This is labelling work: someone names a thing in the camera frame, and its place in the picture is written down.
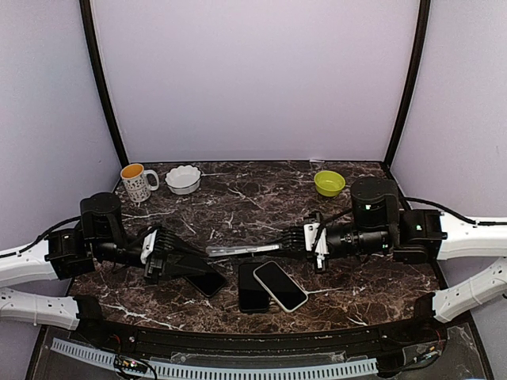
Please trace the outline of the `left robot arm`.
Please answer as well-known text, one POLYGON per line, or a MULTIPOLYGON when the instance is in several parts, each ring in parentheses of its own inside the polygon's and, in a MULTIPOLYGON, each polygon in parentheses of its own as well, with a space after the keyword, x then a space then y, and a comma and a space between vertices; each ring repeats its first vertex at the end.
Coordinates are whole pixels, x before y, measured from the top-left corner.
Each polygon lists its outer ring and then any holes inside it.
POLYGON ((122 203, 111 192, 100 192, 80 203, 80 214, 45 230, 34 242, 1 253, 1 318, 34 325, 52 325, 74 331, 80 327, 95 345, 112 338, 111 326, 102 321, 93 296, 49 297, 15 291, 13 286, 39 280, 64 280, 95 269, 108 261, 141 268, 149 284, 177 278, 212 276, 204 254, 160 225, 135 237, 122 223, 122 203))

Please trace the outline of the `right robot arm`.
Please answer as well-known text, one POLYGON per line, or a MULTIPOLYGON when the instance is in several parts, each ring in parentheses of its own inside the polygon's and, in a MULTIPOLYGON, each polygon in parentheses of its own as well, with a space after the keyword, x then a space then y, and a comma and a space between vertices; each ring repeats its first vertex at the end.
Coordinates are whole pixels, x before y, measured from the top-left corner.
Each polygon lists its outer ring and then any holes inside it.
POLYGON ((330 259, 390 254, 403 264, 427 264, 463 257, 493 257, 495 261, 469 279, 417 299, 415 318, 405 324, 404 336, 420 344, 433 333, 436 319, 447 323, 500 295, 506 294, 506 221, 476 220, 442 205, 425 201, 423 209, 402 210, 394 180, 362 177, 351 188, 350 223, 335 226, 344 212, 324 219, 307 218, 302 226, 284 231, 278 240, 283 253, 305 257, 317 272, 330 259))

